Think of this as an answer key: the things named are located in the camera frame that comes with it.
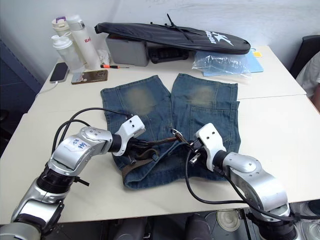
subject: person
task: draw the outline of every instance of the person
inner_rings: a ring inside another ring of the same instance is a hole
[[[307,62],[296,77],[296,81],[320,112],[320,51]]]

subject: plastic bag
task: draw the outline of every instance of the plastic bag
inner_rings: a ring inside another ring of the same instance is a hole
[[[192,69],[203,72],[204,76],[242,75],[250,77],[246,55],[197,51]]]

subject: handwritten label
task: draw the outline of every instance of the handwritten label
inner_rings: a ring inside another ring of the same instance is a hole
[[[91,145],[82,139],[76,137],[75,139],[71,140],[67,146],[65,146],[70,151],[85,151],[87,150]]]

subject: white table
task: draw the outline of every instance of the white table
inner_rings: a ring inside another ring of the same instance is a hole
[[[0,224],[11,214],[33,179],[50,157],[58,126],[76,111],[25,114],[0,161]],[[320,198],[320,115],[305,95],[240,100],[238,110],[240,153],[261,161],[263,168],[284,185],[289,202]],[[80,115],[97,128],[106,128],[101,111]],[[71,125],[68,135],[82,127]],[[243,204],[207,205],[196,201],[184,180],[143,189],[123,186],[111,154],[93,157],[80,174],[90,187],[74,183],[65,199],[61,222],[94,221],[138,216],[208,211]],[[192,178],[202,198],[239,199],[227,182]]]
[[[130,68],[108,69],[107,81],[88,84],[72,85],[72,74],[69,74],[65,82],[59,83],[49,92],[40,94],[34,101],[29,113],[49,113],[100,107],[102,106],[100,96],[102,89],[113,88],[153,75],[158,75],[171,92],[178,73],[224,83],[238,83],[238,100],[306,94],[268,46],[256,47],[256,49],[262,53],[262,57],[257,59],[264,71],[252,73],[251,78],[234,75],[203,77],[200,71],[191,69],[193,61],[191,58],[158,64],[150,62],[147,67],[130,66]],[[50,76],[43,85],[43,90],[52,88],[49,78]]]

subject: screwdriver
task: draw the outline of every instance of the screwdriver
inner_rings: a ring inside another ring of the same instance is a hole
[[[117,66],[117,65],[104,65],[101,64],[100,67],[102,69],[128,69],[128,66]]]

